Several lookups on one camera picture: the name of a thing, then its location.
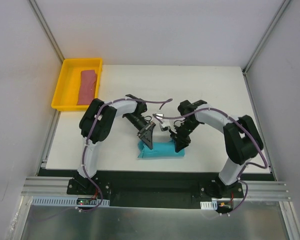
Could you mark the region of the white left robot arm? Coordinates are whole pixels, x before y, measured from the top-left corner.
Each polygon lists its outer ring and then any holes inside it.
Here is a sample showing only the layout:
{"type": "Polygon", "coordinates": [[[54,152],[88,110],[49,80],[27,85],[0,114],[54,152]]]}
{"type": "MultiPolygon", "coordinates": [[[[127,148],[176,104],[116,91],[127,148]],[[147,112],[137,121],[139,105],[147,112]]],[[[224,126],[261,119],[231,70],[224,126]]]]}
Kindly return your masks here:
{"type": "Polygon", "coordinates": [[[95,191],[96,183],[90,179],[97,173],[97,155],[103,142],[110,134],[114,120],[117,117],[126,118],[137,130],[137,136],[149,149],[153,149],[153,131],[156,124],[147,121],[145,113],[148,101],[131,94],[112,102],[104,102],[95,98],[84,113],[79,128],[83,137],[81,166],[74,180],[84,194],[95,191]]]}

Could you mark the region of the yellow plastic bin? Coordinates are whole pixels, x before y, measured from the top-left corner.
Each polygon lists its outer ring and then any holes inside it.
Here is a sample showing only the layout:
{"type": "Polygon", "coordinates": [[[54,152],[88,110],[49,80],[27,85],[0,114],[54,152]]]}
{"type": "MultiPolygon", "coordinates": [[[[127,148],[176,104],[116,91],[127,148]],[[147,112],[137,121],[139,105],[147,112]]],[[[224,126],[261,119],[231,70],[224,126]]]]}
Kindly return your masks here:
{"type": "Polygon", "coordinates": [[[103,68],[102,58],[67,58],[63,61],[58,81],[55,87],[51,107],[58,111],[85,111],[88,105],[78,105],[81,87],[81,72],[93,70],[95,77],[94,97],[99,94],[101,74],[103,68]]]}

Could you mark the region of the cyan t shirt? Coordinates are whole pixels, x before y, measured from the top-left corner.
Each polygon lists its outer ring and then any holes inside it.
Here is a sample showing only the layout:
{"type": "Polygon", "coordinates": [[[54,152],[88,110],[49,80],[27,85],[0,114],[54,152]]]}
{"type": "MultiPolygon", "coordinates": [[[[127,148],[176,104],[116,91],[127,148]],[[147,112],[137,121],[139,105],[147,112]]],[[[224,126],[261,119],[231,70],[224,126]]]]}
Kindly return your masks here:
{"type": "Polygon", "coordinates": [[[185,150],[175,151],[175,143],[173,140],[169,142],[154,142],[153,148],[150,149],[143,141],[138,143],[139,159],[175,159],[183,158],[185,150]]]}

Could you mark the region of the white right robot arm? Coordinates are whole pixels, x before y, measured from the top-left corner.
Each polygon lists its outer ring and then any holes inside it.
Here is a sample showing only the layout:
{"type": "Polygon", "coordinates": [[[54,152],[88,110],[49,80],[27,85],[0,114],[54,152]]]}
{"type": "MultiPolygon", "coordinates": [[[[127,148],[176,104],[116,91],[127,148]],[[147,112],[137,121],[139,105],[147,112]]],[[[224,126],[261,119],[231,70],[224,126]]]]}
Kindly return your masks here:
{"type": "Polygon", "coordinates": [[[227,197],[232,193],[246,165],[264,148],[252,117],[231,117],[203,100],[194,103],[185,100],[177,109],[184,118],[180,126],[176,126],[175,131],[170,134],[177,153],[189,146],[190,134],[200,124],[209,125],[223,134],[228,158],[218,176],[204,187],[204,191],[213,198],[227,197]]]}

